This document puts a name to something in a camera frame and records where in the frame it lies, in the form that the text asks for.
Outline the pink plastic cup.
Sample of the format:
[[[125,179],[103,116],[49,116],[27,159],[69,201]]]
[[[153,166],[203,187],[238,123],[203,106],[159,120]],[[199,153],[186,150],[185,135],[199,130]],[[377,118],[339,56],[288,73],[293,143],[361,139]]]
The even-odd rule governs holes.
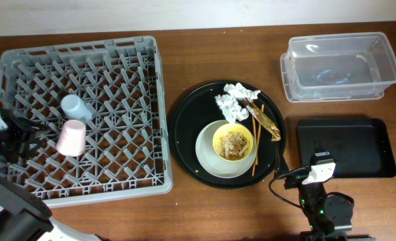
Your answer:
[[[68,120],[64,123],[56,150],[69,157],[77,157],[85,150],[86,126],[79,120]]]

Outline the gold coffee sachet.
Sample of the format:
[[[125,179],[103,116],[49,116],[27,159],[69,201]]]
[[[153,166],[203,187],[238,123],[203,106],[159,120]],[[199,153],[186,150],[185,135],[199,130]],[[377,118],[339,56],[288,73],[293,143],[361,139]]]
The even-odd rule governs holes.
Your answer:
[[[275,122],[266,116],[251,100],[245,98],[241,101],[249,113],[272,135],[272,141],[280,141],[280,130]]]

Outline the light blue plastic cup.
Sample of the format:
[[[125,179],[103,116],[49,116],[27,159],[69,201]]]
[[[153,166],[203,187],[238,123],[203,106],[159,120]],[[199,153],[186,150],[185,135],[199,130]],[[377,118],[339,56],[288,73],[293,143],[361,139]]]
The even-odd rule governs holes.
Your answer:
[[[70,120],[77,120],[85,123],[93,117],[91,111],[86,107],[85,102],[75,94],[69,94],[63,97],[61,108]]]

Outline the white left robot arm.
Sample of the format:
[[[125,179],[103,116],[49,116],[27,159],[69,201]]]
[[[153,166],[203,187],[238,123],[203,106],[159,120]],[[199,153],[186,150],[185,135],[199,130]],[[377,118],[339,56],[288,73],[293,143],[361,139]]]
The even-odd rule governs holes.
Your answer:
[[[47,125],[0,110],[0,157],[8,169],[32,157],[42,147]],[[52,218],[52,211],[38,197],[0,176],[0,241],[95,240],[96,234],[81,233]]]

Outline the white napkin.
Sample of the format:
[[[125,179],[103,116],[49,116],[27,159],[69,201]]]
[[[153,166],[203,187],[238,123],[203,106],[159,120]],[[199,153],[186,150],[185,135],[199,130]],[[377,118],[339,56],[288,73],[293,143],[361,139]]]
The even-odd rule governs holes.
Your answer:
[[[239,82],[237,84],[226,84],[223,90],[238,100],[243,100],[245,98],[248,100],[255,100],[261,92],[261,90],[248,90]]]
[[[217,95],[215,97],[215,102],[222,111],[222,115],[229,123],[244,121],[249,117],[249,112],[241,107],[238,100],[232,95]]]

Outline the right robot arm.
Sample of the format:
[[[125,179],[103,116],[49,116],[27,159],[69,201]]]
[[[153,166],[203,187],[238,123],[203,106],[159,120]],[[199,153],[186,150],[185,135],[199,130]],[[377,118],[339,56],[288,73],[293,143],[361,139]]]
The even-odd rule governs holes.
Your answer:
[[[284,188],[298,190],[299,208],[306,216],[309,232],[301,240],[348,240],[355,201],[340,192],[327,192],[324,183],[332,178],[336,167],[327,151],[316,151],[309,164],[295,169],[284,178]]]

